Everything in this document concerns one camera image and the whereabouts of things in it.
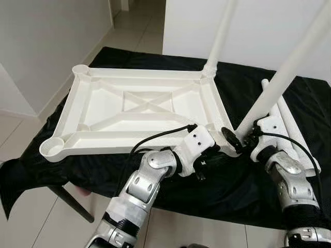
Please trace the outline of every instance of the table leg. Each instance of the table leg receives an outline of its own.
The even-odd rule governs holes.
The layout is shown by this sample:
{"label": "table leg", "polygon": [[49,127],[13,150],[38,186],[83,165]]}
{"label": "table leg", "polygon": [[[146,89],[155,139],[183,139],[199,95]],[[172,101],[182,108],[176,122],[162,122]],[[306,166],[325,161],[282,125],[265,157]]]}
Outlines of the table leg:
{"label": "table leg", "polygon": [[82,217],[84,217],[88,222],[92,223],[94,221],[94,217],[83,208],[82,205],[76,201],[72,195],[69,194],[62,186],[48,186],[48,188],[53,191],[56,195],[58,195],[62,200],[64,200],[69,206],[71,206],[77,213],[79,213]]}

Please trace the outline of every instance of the tiled floor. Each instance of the tiled floor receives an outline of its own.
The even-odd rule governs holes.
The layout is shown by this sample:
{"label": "tiled floor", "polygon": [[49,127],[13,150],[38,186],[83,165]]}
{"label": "tiled floor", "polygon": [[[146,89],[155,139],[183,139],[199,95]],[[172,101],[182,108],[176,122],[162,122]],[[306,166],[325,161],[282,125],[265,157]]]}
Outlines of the tiled floor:
{"label": "tiled floor", "polygon": [[[104,45],[161,54],[165,2],[140,0],[132,11],[121,12]],[[36,118],[0,116],[0,161],[19,157],[43,124]],[[28,190],[15,203],[8,222],[0,207],[0,247],[84,247],[109,199],[97,194],[83,197],[71,183],[65,188],[95,216],[94,223],[83,220],[47,188]],[[279,230],[153,209],[136,247],[177,248],[195,242],[210,248],[276,248],[282,246],[283,237]]]}

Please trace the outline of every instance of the white plastic tray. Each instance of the white plastic tray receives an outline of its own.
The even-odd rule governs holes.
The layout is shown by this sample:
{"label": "white plastic tray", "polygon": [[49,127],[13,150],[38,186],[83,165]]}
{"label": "white plastic tray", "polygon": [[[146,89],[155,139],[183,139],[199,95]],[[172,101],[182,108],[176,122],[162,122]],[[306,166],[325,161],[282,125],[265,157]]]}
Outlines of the white plastic tray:
{"label": "white plastic tray", "polygon": [[[56,162],[73,154],[128,153],[153,134],[204,125],[228,149],[221,127],[233,130],[214,80],[200,71],[97,69],[77,65],[67,102],[51,138],[39,151]],[[187,131],[142,147],[178,145]]]}

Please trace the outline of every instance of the white tube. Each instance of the white tube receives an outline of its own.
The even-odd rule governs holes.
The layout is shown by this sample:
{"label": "white tube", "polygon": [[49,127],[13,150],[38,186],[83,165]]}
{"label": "white tube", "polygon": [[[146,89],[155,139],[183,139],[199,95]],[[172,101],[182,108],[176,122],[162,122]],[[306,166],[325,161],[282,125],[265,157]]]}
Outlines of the white tube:
{"label": "white tube", "polygon": [[216,74],[218,59],[227,38],[236,4],[237,0],[228,0],[227,2],[227,6],[224,10],[222,20],[219,24],[212,50],[210,52],[207,63],[202,70],[203,76],[214,77]]}
{"label": "white tube", "polygon": [[[298,125],[296,124],[295,119],[293,118],[293,115],[292,115],[288,105],[286,104],[283,96],[281,96],[279,98],[279,100],[277,102],[277,105],[279,107],[279,110],[280,110],[281,116],[283,118],[286,130],[289,134],[289,137],[294,139],[295,141],[298,141],[310,153],[310,150],[307,146],[307,143],[306,143],[304,137],[302,136],[301,131],[300,131]],[[300,162],[303,165],[303,167],[306,169],[306,176],[307,177],[315,176],[316,174],[315,174],[314,166],[312,165],[312,163],[311,163],[310,159],[308,158],[308,156],[297,145],[293,144],[293,148],[298,153]],[[320,173],[321,172],[321,167],[320,167],[318,161],[315,158],[314,158],[314,160],[316,162],[318,171]]]}
{"label": "white tube", "polygon": [[[261,83],[262,83],[262,89],[265,90],[265,89],[267,88],[267,86],[269,85],[269,80],[268,80],[268,79],[263,79]],[[275,104],[275,105],[271,108],[269,114],[270,114],[270,115],[273,115],[273,116],[277,116],[277,117],[279,117],[279,119],[281,119],[281,121],[283,122],[284,127],[285,127],[285,123],[284,123],[284,121],[283,121],[283,118],[282,118],[282,116],[281,116],[281,113],[280,113],[280,110],[279,110],[277,104]],[[285,134],[285,136],[287,136],[287,137],[289,136],[289,134],[288,134],[286,128],[284,128],[284,134]],[[290,141],[286,140],[286,139],[283,139],[283,138],[279,138],[279,139],[277,140],[277,147],[278,147],[278,149],[280,149],[280,150],[293,150],[292,143],[291,143]]]}
{"label": "white tube", "polygon": [[289,84],[296,76],[296,70],[302,61],[310,54],[314,47],[322,40],[331,27],[331,0],[325,5],[306,31],[298,46],[291,52],[290,56],[281,65],[268,88],[261,93],[259,98],[249,110],[239,127],[235,131],[237,137],[242,141],[251,130],[253,122],[264,117],[271,107],[278,101]]}

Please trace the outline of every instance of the black tablecloth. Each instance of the black tablecloth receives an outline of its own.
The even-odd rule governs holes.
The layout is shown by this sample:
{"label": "black tablecloth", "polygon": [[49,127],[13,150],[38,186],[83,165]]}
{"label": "black tablecloth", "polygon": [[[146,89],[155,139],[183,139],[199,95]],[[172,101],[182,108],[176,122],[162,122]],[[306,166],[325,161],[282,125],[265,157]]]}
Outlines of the black tablecloth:
{"label": "black tablecloth", "polygon": [[[103,48],[91,67],[198,71],[205,62],[198,58]],[[254,67],[218,64],[215,83],[234,128],[261,93],[261,80],[271,79],[274,73]],[[322,168],[323,205],[330,216],[331,88],[325,81],[296,77],[284,97]],[[20,194],[30,188],[64,185],[71,181],[105,196],[115,195],[126,154],[69,156],[57,163],[50,163],[39,154],[39,145],[53,134],[64,103],[65,99],[24,154],[1,167],[0,194],[7,216]],[[161,183],[154,206],[210,219],[283,227],[276,189],[262,164],[252,163],[245,154],[229,158],[223,153],[210,155],[206,162],[205,181],[198,182],[195,175],[167,178]],[[134,165],[130,164],[124,180],[133,170]],[[315,178],[309,180],[315,186]]]}

